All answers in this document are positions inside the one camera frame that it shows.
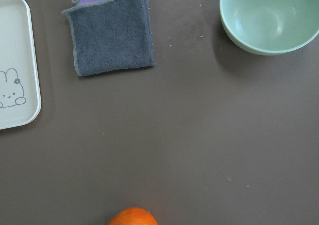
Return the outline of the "white rabbit tray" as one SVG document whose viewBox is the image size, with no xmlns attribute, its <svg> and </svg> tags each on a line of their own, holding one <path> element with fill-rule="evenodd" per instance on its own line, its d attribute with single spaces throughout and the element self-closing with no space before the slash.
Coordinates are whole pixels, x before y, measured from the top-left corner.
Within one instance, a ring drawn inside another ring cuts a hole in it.
<svg viewBox="0 0 319 225">
<path fill-rule="evenodd" d="M 31 123 L 41 106 L 30 8 L 0 0 L 0 128 Z"/>
</svg>

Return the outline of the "mint green bowl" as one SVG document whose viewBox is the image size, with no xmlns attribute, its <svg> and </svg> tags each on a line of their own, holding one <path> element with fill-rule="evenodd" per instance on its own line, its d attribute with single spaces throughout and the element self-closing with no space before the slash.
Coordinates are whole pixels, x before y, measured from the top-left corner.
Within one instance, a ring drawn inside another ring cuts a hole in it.
<svg viewBox="0 0 319 225">
<path fill-rule="evenodd" d="M 222 26 L 233 43 L 257 55 L 280 55 L 319 33 L 319 0 L 220 0 Z"/>
</svg>

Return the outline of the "orange fruit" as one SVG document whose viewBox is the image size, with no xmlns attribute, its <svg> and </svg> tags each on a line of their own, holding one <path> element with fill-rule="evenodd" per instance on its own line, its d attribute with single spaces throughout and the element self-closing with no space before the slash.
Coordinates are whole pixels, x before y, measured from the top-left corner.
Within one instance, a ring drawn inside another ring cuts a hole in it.
<svg viewBox="0 0 319 225">
<path fill-rule="evenodd" d="M 108 225 L 158 225 L 153 215 L 145 209 L 131 207 L 114 215 Z"/>
</svg>

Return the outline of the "grey folded cloth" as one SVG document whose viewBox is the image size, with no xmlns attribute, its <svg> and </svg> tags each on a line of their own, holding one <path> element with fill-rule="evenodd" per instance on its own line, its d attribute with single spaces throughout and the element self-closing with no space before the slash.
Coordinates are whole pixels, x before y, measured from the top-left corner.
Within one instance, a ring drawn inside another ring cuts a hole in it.
<svg viewBox="0 0 319 225">
<path fill-rule="evenodd" d="M 69 21 L 78 76 L 155 64 L 149 0 L 73 0 Z"/>
</svg>

